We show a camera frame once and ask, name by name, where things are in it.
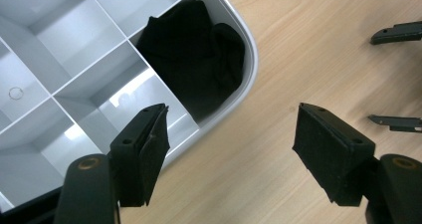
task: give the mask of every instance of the wooden table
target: wooden table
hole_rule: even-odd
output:
[[[422,0],[229,0],[258,45],[245,101],[158,179],[149,207],[122,223],[366,223],[328,201],[292,151],[299,103],[324,107],[376,144],[376,157],[422,160],[422,134],[369,114],[422,116],[422,43],[372,46],[394,24],[422,20]]]

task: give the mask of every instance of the wood grain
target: wood grain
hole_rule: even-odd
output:
[[[229,0],[258,45],[245,101],[160,175],[149,207],[122,223],[366,223],[329,203],[292,151],[300,102],[324,107],[372,139],[376,156],[422,160],[422,134],[369,114],[422,116],[422,43],[371,46],[394,24],[422,20],[422,0]]]

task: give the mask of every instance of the empty compartment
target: empty compartment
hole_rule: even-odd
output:
[[[126,36],[143,28],[150,16],[159,16],[179,0],[98,0]]]
[[[0,37],[50,92],[124,39],[95,0],[0,0]]]
[[[0,192],[13,206],[61,186],[70,163],[100,152],[52,100],[0,134],[0,140]]]
[[[167,115],[171,148],[198,126],[129,43],[123,43],[55,95],[103,153],[142,109],[160,103]]]
[[[47,97],[34,75],[0,42],[0,131]]]
[[[207,113],[206,115],[203,115],[201,112],[191,112],[193,116],[201,116],[201,118],[196,120],[201,128],[210,128],[216,125],[218,121],[220,121],[225,115],[231,112],[246,96],[257,74],[258,58],[252,35],[236,11],[230,6],[230,4],[227,3],[227,0],[201,1],[203,1],[206,5],[211,22],[213,24],[225,23],[230,25],[240,35],[245,45],[245,56],[242,71],[243,78],[240,87],[234,93],[232,93],[232,95],[215,111]],[[142,31],[135,33],[133,36],[131,36],[130,42],[133,45],[136,45],[141,35]]]

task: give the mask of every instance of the folded black cloth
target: folded black cloth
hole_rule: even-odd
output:
[[[242,38],[227,24],[213,25],[202,1],[150,17],[136,48],[196,120],[242,83]]]

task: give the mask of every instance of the storage box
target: storage box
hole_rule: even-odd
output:
[[[243,83],[219,109],[195,121],[134,48],[150,16],[184,0],[0,0],[0,207],[62,185],[80,156],[109,144],[143,108],[165,103],[170,150],[164,165],[245,97],[258,58],[227,0],[202,0],[213,23],[246,45]]]

